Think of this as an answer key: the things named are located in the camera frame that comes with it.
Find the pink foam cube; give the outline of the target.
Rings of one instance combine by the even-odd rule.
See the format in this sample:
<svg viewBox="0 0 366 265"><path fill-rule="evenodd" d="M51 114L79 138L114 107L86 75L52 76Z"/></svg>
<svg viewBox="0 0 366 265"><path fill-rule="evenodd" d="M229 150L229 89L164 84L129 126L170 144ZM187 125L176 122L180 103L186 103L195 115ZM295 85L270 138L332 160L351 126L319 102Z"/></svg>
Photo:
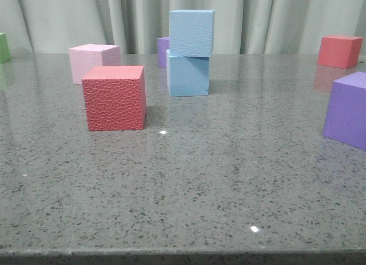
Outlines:
<svg viewBox="0 0 366 265"><path fill-rule="evenodd" d="M118 45L86 44L69 49L71 72L74 84L82 84L83 76L95 66L121 64Z"/></svg>

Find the purple foam cube front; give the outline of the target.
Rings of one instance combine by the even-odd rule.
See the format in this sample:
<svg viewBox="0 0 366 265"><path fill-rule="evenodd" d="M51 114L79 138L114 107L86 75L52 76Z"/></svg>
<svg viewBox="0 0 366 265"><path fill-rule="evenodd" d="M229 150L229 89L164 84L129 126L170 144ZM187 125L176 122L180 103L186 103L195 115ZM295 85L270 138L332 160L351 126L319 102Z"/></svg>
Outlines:
<svg viewBox="0 0 366 265"><path fill-rule="evenodd" d="M323 135L365 149L365 73L333 82Z"/></svg>

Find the red foam cube rear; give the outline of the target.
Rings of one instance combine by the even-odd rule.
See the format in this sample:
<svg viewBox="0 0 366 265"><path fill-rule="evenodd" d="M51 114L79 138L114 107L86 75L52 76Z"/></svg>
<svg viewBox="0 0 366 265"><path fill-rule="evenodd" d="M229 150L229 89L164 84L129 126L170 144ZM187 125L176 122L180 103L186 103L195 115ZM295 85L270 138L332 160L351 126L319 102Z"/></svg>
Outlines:
<svg viewBox="0 0 366 265"><path fill-rule="evenodd" d="M318 64L348 69L356 66L362 37L347 35L328 35L321 39Z"/></svg>

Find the red textured foam cube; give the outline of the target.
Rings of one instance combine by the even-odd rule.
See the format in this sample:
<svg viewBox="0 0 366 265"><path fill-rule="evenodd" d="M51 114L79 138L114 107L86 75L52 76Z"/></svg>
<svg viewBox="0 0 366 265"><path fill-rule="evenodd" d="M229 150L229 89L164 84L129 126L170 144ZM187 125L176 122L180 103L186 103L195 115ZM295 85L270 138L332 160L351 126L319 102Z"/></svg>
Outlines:
<svg viewBox="0 0 366 265"><path fill-rule="evenodd" d="M96 66L82 79L88 129L141 130L146 120L144 67Z"/></svg>

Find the light blue smooth cube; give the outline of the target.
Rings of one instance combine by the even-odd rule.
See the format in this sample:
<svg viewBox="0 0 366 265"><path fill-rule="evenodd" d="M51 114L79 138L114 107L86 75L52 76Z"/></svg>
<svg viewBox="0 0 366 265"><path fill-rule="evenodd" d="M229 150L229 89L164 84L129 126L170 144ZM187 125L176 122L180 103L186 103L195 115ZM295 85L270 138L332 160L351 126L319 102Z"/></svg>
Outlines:
<svg viewBox="0 0 366 265"><path fill-rule="evenodd" d="M208 95L209 57L173 56L168 49L166 64L171 97Z"/></svg>

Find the green foam cube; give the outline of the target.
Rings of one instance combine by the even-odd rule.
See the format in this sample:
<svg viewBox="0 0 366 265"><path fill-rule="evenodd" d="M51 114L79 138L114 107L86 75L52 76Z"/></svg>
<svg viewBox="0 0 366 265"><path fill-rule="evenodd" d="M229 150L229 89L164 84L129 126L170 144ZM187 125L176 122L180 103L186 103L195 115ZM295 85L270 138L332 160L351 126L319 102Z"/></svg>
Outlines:
<svg viewBox="0 0 366 265"><path fill-rule="evenodd" d="M6 34L0 33L0 63L4 63L11 58L9 45L7 42Z"/></svg>

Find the purple foam cube rear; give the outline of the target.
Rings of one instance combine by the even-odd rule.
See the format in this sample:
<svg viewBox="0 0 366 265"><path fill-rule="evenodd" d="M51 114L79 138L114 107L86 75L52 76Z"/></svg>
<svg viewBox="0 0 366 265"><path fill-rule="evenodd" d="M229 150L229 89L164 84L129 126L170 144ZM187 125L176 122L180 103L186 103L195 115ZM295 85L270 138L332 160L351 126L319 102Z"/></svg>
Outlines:
<svg viewBox="0 0 366 265"><path fill-rule="evenodd" d="M170 48L170 37L157 39L158 66L166 68L166 50Z"/></svg>

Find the grey pleated curtain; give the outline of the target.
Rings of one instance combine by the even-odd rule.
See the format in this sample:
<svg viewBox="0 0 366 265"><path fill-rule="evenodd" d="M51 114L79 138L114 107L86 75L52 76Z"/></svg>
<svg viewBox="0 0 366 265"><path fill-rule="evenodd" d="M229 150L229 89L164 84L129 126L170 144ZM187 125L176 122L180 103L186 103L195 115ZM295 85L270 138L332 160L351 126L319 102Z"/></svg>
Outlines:
<svg viewBox="0 0 366 265"><path fill-rule="evenodd" d="M325 35L365 36L365 0L1 0L1 31L12 53L153 54L178 9L215 10L216 54L317 53Z"/></svg>

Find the light blue textured cube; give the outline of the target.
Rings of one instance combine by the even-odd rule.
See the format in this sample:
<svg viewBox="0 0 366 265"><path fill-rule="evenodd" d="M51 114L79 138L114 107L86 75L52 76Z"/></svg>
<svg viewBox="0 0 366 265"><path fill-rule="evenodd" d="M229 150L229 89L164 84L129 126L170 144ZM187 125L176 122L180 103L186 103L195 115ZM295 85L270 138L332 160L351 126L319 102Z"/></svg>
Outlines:
<svg viewBox="0 0 366 265"><path fill-rule="evenodd" d="M210 57L213 51L214 10L170 12L170 54Z"/></svg>

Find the purple foam cube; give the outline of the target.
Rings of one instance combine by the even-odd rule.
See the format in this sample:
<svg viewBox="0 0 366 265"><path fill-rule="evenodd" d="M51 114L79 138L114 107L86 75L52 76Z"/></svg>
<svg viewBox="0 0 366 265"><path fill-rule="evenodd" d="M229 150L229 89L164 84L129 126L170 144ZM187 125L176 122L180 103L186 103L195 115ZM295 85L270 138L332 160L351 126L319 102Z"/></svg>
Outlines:
<svg viewBox="0 0 366 265"><path fill-rule="evenodd" d="M157 39L158 66L166 68L166 50L170 48L170 37Z"/></svg>
<svg viewBox="0 0 366 265"><path fill-rule="evenodd" d="M323 135L365 149L365 73L333 82Z"/></svg>

